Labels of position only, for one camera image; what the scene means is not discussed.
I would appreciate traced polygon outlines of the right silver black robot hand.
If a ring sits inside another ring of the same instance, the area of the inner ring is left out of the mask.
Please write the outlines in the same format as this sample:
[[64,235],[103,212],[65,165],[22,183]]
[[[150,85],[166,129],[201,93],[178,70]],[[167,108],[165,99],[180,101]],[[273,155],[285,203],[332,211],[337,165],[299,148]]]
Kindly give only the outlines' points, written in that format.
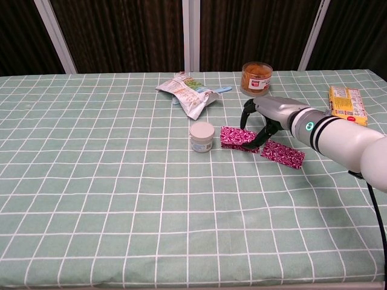
[[240,129],[245,129],[249,115],[254,112],[265,118],[265,126],[254,140],[241,146],[248,150],[259,148],[278,131],[289,130],[291,116],[308,108],[309,105],[291,98],[261,96],[247,100],[241,115]]

